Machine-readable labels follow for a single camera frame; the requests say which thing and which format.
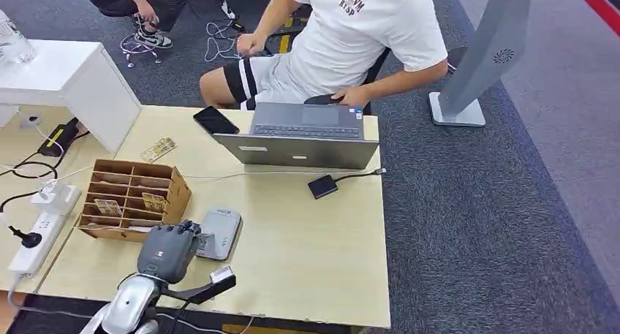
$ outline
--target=laptop keyboard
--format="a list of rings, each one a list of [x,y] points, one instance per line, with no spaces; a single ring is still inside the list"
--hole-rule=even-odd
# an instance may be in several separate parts
[[[285,137],[318,137],[318,138],[359,138],[357,128],[325,128],[299,126],[255,126],[255,134],[279,135]]]

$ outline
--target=man's hand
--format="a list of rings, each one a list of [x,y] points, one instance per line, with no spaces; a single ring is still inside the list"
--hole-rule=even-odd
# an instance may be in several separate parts
[[[137,11],[140,14],[140,17],[142,17],[147,22],[150,22],[154,25],[159,22],[159,18],[157,17],[155,10],[153,10],[153,7],[146,0],[141,4],[138,4]]]
[[[267,36],[260,33],[242,34],[237,39],[237,52],[244,56],[252,56],[265,49]]]
[[[363,86],[344,88],[332,95],[331,99],[339,99],[340,105],[365,107],[371,100],[371,95]]]

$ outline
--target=desk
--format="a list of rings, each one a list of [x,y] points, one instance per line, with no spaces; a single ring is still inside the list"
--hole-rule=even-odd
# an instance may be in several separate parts
[[[197,109],[143,107],[115,156],[140,160],[140,153],[170,136],[178,147],[157,163],[184,175],[222,176],[243,165],[193,120]],[[253,113],[224,114],[248,132]],[[376,140],[377,118],[365,117],[366,138]],[[379,151],[368,168],[379,166]],[[284,167],[253,167],[274,171]],[[189,178],[192,199],[185,218],[202,221],[214,206],[241,212],[243,224],[231,257],[237,286],[191,307],[199,311],[266,316],[311,322],[389,327],[388,270],[379,176],[343,181],[341,190],[315,200],[307,183],[316,175],[242,175]],[[109,301],[116,286],[135,272],[141,244],[93,239],[74,230],[39,294]],[[221,262],[195,258],[174,289],[203,285]],[[179,307],[162,298],[160,305]]]
[[[62,107],[27,107],[22,108],[22,111],[24,113],[39,114],[42,119],[39,126],[44,133],[51,132],[56,128],[56,125],[65,124],[73,117],[67,109]],[[41,143],[43,143],[43,139],[37,131],[34,128],[20,129],[20,118],[19,116],[15,116],[4,128],[0,128],[0,163],[17,164],[30,153],[35,152]],[[89,135],[79,139],[69,148],[64,161],[58,167],[58,174],[62,176],[77,171],[92,165],[93,161],[97,158],[111,158],[111,156],[111,153],[108,153],[95,138]],[[37,155],[32,159],[49,164],[54,164],[58,160],[57,158],[41,155]],[[46,169],[37,166],[24,166],[23,170],[24,172],[32,171],[33,174],[40,174],[46,171]],[[85,171],[69,177],[64,182],[78,185],[82,190],[86,190],[89,176],[89,171]],[[40,187],[41,182],[42,181],[39,180],[18,178],[11,174],[4,175],[0,177],[0,200],[4,200],[16,194],[36,190]],[[78,205],[82,204],[83,197],[78,202]],[[72,221],[78,212],[78,209],[75,209],[68,220]],[[5,213],[7,219],[13,226],[24,232],[28,232],[39,217],[39,211],[30,204],[29,197],[9,202],[6,206]],[[19,292],[37,292],[42,279],[60,251],[64,241],[67,239],[70,230],[71,223],[66,223],[42,268],[35,277],[25,278],[20,282],[20,286],[17,289]],[[2,228],[0,233],[0,249],[2,250],[2,252],[0,252],[0,289],[7,290],[11,287],[15,279],[14,275],[9,272],[7,268],[19,249],[20,241],[10,236],[10,231],[5,228]]]

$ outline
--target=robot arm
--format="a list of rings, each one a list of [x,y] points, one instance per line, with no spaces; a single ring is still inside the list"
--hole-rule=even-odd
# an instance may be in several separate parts
[[[234,287],[236,277],[225,266],[210,274],[205,286],[180,292],[168,289],[185,276],[200,238],[200,225],[191,221],[153,227],[138,257],[138,273],[120,284],[112,302],[101,308],[80,334],[155,334],[159,328],[155,306],[162,295],[201,304]]]

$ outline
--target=black smartphone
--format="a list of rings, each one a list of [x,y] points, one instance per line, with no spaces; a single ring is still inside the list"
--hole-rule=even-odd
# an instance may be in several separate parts
[[[194,115],[194,120],[209,134],[237,134],[239,128],[228,120],[215,107],[207,107]]]

